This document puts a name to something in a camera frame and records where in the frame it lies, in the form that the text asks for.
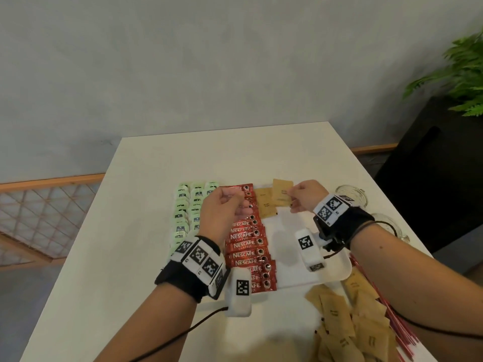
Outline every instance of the black furniture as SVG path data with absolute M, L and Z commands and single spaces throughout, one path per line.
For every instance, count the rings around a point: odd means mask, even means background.
M 431 253 L 483 223 L 483 116 L 455 105 L 432 98 L 375 177 Z

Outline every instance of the table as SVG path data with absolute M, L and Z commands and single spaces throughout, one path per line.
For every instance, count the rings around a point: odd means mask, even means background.
M 178 182 L 269 184 L 317 179 L 363 188 L 369 212 L 392 217 L 429 254 L 328 122 L 122 139 L 21 362 L 91 362 L 154 288 L 166 259 Z M 339 283 L 330 284 L 338 293 Z M 247 319 L 217 314 L 187 338 L 182 361 L 305 360 L 317 311 L 310 286 L 267 292 Z M 198 306 L 194 322 L 220 307 Z M 433 360 L 418 346 L 416 361 Z

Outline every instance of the white marker block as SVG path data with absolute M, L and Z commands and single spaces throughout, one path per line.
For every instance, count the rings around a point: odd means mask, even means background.
M 245 318 L 252 313 L 252 273 L 248 268 L 232 268 L 225 286 L 226 316 Z
M 315 272 L 325 268 L 326 262 L 320 253 L 320 249 L 309 229 L 299 230 L 295 233 L 302 261 L 309 272 Z

